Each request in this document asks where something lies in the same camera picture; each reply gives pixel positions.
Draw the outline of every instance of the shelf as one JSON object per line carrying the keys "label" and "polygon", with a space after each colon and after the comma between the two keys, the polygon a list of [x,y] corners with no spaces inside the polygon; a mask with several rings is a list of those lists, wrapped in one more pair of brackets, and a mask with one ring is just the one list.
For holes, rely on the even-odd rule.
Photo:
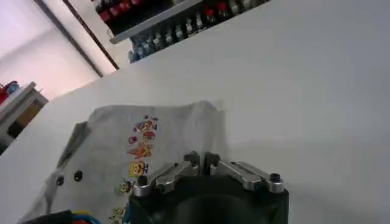
{"label": "shelf", "polygon": [[155,15],[151,17],[150,19],[147,19],[143,21],[142,23],[139,23],[132,28],[118,34],[117,36],[110,39],[110,42],[113,44],[117,44],[121,42],[122,40],[125,40],[127,38],[130,38],[144,30],[147,30],[148,28],[186,10],[190,7],[202,2],[203,0],[186,0],[183,2],[178,3],[177,5],[172,6],[171,8],[165,10],[164,12],[161,12],[158,15]]}

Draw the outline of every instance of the white table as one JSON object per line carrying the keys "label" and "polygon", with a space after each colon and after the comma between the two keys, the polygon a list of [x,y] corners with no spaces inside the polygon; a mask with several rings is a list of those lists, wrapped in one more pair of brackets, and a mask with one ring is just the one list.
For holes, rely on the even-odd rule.
{"label": "white table", "polygon": [[389,9],[274,0],[48,103],[0,157],[1,223],[95,108],[202,99],[225,111],[225,154],[282,174],[291,223],[389,223]]}

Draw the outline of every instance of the shirt button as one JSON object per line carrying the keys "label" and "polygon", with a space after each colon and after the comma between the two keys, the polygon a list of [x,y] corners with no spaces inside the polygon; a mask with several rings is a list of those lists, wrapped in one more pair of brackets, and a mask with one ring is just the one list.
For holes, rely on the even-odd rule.
{"label": "shirt button", "polygon": [[83,172],[78,170],[76,173],[74,173],[74,180],[76,182],[80,182],[80,180],[83,178]]}
{"label": "shirt button", "polygon": [[57,178],[57,186],[61,186],[61,185],[63,185],[63,176],[59,176]]}

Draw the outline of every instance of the white wall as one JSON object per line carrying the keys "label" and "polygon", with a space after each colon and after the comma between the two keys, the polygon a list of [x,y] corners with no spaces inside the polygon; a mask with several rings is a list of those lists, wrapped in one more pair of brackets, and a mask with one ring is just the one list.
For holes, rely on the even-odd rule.
{"label": "white wall", "polygon": [[98,75],[31,1],[2,1],[0,83],[37,83],[49,100]]}
{"label": "white wall", "polygon": [[[97,66],[97,68],[103,73],[103,75],[108,75],[116,71],[114,66],[109,62],[107,57],[103,54],[103,52],[99,49],[97,44],[93,41],[90,35],[85,31],[85,29],[81,26],[80,22],[76,20],[67,6],[63,3],[63,1],[53,1],[53,0],[43,0],[43,2],[47,5],[50,11],[57,17],[57,19],[62,23],[65,27],[66,31],[77,41],[77,44],[83,49],[83,51],[88,55],[91,61]],[[82,4],[90,4],[91,1],[79,1]]]}
{"label": "white wall", "polygon": [[83,18],[87,26],[99,39],[103,47],[111,55],[114,61],[120,68],[126,68],[130,65],[129,51],[132,49],[130,39],[123,40],[118,44],[111,44],[110,38],[112,33],[108,26],[100,19],[99,15],[91,1],[69,0],[72,6],[77,10],[79,15]]}

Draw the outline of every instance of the fabric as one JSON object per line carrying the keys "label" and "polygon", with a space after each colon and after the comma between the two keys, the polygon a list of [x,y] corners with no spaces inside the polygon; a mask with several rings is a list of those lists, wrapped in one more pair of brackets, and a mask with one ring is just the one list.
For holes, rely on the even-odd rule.
{"label": "fabric", "polygon": [[217,111],[184,107],[109,106],[77,124],[55,170],[22,221],[70,209],[102,223],[121,223],[131,185],[164,163],[210,151]]}

